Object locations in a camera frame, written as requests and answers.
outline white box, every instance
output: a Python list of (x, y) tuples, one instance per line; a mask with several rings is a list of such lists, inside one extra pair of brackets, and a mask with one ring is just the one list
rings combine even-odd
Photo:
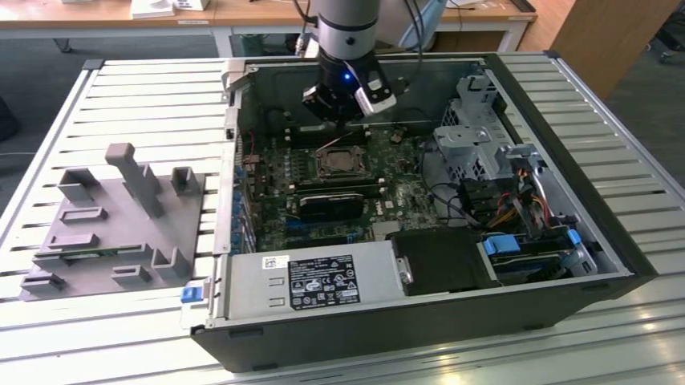
[(210, 0), (174, 0), (174, 7), (178, 10), (205, 10), (209, 3)]

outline yellow wire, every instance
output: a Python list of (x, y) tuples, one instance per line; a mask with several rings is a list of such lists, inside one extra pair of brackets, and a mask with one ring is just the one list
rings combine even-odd
[(508, 221), (516, 214), (516, 209), (512, 209), (489, 227), (494, 227), (502, 222)]

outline gray plastic block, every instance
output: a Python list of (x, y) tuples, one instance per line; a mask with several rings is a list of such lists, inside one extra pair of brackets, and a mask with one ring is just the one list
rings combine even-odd
[[(131, 154), (127, 146), (120, 153), (126, 159)], [(147, 191), (154, 192), (156, 181), (155, 199), (163, 215), (151, 217), (147, 214), (135, 190), (132, 193), (127, 191), (128, 181), (98, 181), (88, 178), (92, 176), (88, 170), (78, 170), (79, 178), (70, 175), (72, 179), (66, 181), (79, 179), (92, 200), (88, 206), (79, 206), (68, 199), (62, 201), (31, 269), (31, 275), (55, 274), (64, 284), (59, 291), (24, 290), (19, 296), (23, 301), (163, 289), (184, 286), (190, 281), (206, 177), (194, 174), (189, 168), (170, 169), (168, 174), (176, 175), (175, 178), (155, 176), (144, 165), (135, 164), (135, 169)], [(140, 265), (142, 274), (150, 278), (139, 280), (142, 283), (138, 284), (120, 285), (111, 278), (112, 271), (130, 265)]]
[(66, 209), (59, 213), (59, 219), (63, 223), (103, 221), (106, 218), (107, 211), (98, 206), (83, 207), (79, 209)]
[(100, 239), (92, 233), (74, 235), (54, 235), (47, 247), (50, 249), (84, 249), (92, 248), (100, 243)]
[(87, 168), (76, 168), (64, 172), (56, 187), (74, 205), (84, 207), (94, 204), (88, 188), (99, 184), (100, 182), (95, 179), (94, 174), (91, 174)]
[(150, 281), (150, 273), (140, 265), (118, 266), (111, 270), (111, 279), (120, 286), (139, 286)]
[(143, 206), (148, 216), (156, 218), (162, 216), (164, 210), (155, 196), (148, 178), (140, 172), (138, 163), (132, 158), (135, 151), (136, 149), (130, 143), (114, 143), (107, 148), (106, 161), (107, 164), (119, 168), (119, 172), (127, 182), (128, 191), (136, 197), (138, 203)]
[(142, 169), (143, 178), (146, 178), (146, 181), (148, 182), (150, 188), (152, 189), (155, 194), (159, 194), (159, 180), (158, 177), (154, 175), (152, 169), (150, 167), (150, 164), (146, 164)]
[(22, 281), (22, 289), (32, 294), (58, 294), (64, 280), (52, 273), (30, 274)]
[(175, 167), (171, 170), (171, 185), (174, 186), (175, 194), (195, 195), (201, 191), (201, 186), (197, 183), (195, 173), (190, 167)]
[(36, 256), (32, 259), (32, 262), (47, 271), (54, 269), (59, 269), (60, 267), (68, 267), (68, 260), (62, 257), (62, 255), (46, 255)]
[(136, 249), (131, 249), (127, 251), (122, 251), (119, 253), (119, 257), (124, 261), (142, 261), (148, 260), (152, 257), (154, 250), (150, 245), (146, 243), (140, 245)]
[(158, 272), (164, 280), (179, 279), (189, 275), (191, 266), (183, 258), (179, 249), (174, 248), (171, 260), (162, 254), (162, 251), (155, 250), (152, 254), (152, 269)]

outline sticker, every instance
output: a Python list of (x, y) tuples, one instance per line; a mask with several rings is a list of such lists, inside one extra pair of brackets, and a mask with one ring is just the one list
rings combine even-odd
[(193, 26), (193, 25), (207, 25), (210, 23), (209, 20), (179, 20), (179, 25), (182, 26)]
[(361, 301), (351, 255), (290, 261), (289, 278), (290, 307), (295, 310)]
[(271, 257), (262, 258), (262, 268), (265, 270), (269, 269), (282, 269), (283, 267), (289, 267), (290, 256), (289, 255), (274, 255)]

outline floor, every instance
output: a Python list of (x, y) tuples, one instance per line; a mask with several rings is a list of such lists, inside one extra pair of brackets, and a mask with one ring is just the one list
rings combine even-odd
[[(51, 127), (86, 59), (171, 59), (217, 56), (207, 36), (168, 38), (86, 38), (63, 54), (51, 40), (0, 40), (0, 95), (23, 125), (0, 142), (0, 153), (35, 152)], [(659, 63), (659, 50), (647, 51), (606, 104), (657, 160), (685, 184), (683, 122), (685, 59)], [(0, 212), (31, 162), (31, 156), (0, 156)]]

